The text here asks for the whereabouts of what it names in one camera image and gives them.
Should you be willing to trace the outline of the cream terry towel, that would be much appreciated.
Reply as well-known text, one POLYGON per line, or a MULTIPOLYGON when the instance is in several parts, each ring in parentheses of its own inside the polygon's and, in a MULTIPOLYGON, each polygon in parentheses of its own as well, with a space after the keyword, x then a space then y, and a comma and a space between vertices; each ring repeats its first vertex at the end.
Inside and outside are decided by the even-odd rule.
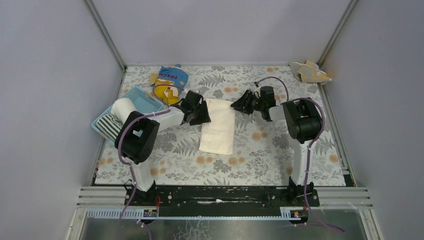
POLYGON ((232 155, 235 132, 235 111, 231 102, 221 99, 206 99, 210 122, 201 129, 199 150, 201 152, 232 155))

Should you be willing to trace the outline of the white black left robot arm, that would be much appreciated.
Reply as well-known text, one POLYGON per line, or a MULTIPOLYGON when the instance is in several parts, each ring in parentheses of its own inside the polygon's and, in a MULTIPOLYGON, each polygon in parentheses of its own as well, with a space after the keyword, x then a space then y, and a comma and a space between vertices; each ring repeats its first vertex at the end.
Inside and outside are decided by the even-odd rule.
POLYGON ((181 100, 162 111, 143 114, 128 98, 115 101, 111 114, 123 124, 115 139, 120 161, 130 167, 134 187, 147 192, 154 185, 149 157, 160 131, 189 124, 211 122, 205 99, 199 93, 188 91, 181 100))

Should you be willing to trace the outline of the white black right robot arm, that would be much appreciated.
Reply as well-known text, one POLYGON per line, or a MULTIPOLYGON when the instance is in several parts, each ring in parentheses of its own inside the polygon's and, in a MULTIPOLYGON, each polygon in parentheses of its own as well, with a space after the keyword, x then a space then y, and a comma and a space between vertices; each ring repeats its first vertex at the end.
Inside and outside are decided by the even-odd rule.
POLYGON ((267 122, 285 120, 288 134, 294 142, 294 165, 289 184, 311 184, 309 170, 312 150, 325 128, 324 112, 319 104, 309 97, 300 97, 278 105, 274 88, 262 86, 258 92, 246 90, 230 107, 248 115, 254 111, 260 112, 262 119, 267 122))

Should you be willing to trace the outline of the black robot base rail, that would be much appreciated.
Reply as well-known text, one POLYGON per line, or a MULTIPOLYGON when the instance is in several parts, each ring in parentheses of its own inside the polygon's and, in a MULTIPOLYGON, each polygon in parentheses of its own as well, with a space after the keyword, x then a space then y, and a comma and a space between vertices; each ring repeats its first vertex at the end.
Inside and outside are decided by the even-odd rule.
POLYGON ((237 216, 270 216, 278 208, 302 210, 320 206, 318 192, 312 189, 303 193, 300 186, 153 185, 147 192, 134 186, 125 190, 125 204, 184 216, 203 211, 213 216, 228 212, 237 216))

